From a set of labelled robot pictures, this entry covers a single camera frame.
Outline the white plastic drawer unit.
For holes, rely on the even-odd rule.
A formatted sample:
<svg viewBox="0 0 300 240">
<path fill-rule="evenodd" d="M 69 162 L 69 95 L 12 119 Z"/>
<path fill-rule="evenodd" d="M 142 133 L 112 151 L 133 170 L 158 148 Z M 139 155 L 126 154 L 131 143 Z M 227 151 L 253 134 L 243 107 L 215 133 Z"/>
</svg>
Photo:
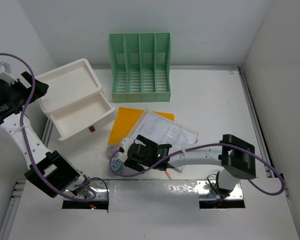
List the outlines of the white plastic drawer unit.
<svg viewBox="0 0 300 240">
<path fill-rule="evenodd" d="M 48 85 L 38 102 L 64 144 L 89 137 L 117 118 L 87 59 L 82 58 L 36 77 Z"/>
</svg>

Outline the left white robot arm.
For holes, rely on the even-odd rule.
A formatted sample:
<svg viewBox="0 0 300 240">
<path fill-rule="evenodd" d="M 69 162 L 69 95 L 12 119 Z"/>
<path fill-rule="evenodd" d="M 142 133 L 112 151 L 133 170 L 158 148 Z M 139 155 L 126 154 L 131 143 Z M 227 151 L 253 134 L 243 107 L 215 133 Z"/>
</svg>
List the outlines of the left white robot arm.
<svg viewBox="0 0 300 240">
<path fill-rule="evenodd" d="M 24 86 L 9 72 L 0 70 L 0 128 L 5 130 L 22 152 L 28 170 L 26 179 L 51 198 L 61 195 L 76 202 L 90 202 L 96 193 L 88 178 L 56 150 L 49 150 L 34 132 L 23 113 L 26 103 L 43 97 L 49 86 L 27 72 L 21 74 L 30 87 Z"/>
</svg>

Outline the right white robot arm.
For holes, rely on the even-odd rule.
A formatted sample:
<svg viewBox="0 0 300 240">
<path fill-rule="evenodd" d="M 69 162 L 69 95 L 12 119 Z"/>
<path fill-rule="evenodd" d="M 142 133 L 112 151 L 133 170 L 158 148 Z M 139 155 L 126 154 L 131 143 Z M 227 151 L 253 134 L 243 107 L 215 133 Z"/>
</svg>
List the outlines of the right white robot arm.
<svg viewBox="0 0 300 240">
<path fill-rule="evenodd" d="M 120 150 L 127 159 L 124 165 L 137 172 L 146 168 L 166 171 L 185 166 L 218 166 L 222 169 L 210 183 L 210 191 L 218 198 L 227 198 L 240 180 L 256 178 L 255 147 L 231 134 L 225 134 L 216 146 L 202 147 L 158 144 L 138 135 L 123 138 Z"/>
</svg>

